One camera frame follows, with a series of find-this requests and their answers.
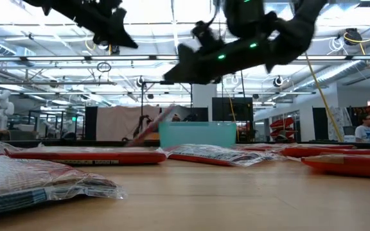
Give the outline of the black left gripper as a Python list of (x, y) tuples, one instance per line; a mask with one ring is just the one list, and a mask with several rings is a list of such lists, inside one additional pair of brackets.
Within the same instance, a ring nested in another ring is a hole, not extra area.
[(124, 18), (127, 11), (119, 8), (122, 0), (75, 0), (76, 25), (94, 33), (95, 44), (107, 42), (112, 46), (138, 48), (126, 32)]

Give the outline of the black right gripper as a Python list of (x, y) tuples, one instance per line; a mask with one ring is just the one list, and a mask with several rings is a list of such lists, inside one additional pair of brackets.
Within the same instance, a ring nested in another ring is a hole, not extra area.
[(204, 76), (197, 73), (200, 55), (185, 44), (178, 45), (179, 62), (164, 74), (172, 83), (217, 84), (217, 78), (263, 65), (269, 57), (267, 38), (241, 38), (204, 53)]

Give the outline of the black monitor screen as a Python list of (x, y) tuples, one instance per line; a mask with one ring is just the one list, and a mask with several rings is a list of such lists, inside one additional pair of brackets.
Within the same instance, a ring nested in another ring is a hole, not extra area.
[(213, 121), (252, 121), (252, 98), (212, 98)]

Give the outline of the teal plastic basket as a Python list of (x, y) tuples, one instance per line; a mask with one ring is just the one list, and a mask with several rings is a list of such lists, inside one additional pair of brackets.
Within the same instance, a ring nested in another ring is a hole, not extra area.
[(181, 144), (208, 144), (229, 148), (236, 143), (235, 123), (162, 122), (158, 130), (162, 148)]

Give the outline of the beige fabric screen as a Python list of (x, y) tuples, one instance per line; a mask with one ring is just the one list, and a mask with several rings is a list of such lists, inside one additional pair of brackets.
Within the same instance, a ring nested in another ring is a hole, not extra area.
[(97, 111), (96, 140), (122, 141), (132, 139), (139, 125), (141, 115), (154, 120), (160, 112), (159, 107), (145, 105), (143, 107), (100, 107)]

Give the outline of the black upright panel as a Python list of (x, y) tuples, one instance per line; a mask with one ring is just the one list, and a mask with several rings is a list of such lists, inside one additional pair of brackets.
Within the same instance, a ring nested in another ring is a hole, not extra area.
[(96, 140), (98, 107), (85, 108), (85, 140)]

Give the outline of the white humanoid robot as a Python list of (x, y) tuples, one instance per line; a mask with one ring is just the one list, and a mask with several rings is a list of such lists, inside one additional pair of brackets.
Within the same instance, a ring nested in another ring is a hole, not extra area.
[(15, 106), (9, 101), (11, 92), (9, 90), (0, 90), (0, 130), (7, 129), (8, 116), (12, 116)]

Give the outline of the person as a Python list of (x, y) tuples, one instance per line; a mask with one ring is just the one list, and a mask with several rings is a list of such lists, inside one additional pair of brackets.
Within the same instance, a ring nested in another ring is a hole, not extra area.
[(361, 125), (355, 129), (356, 142), (370, 143), (370, 115), (360, 114)]

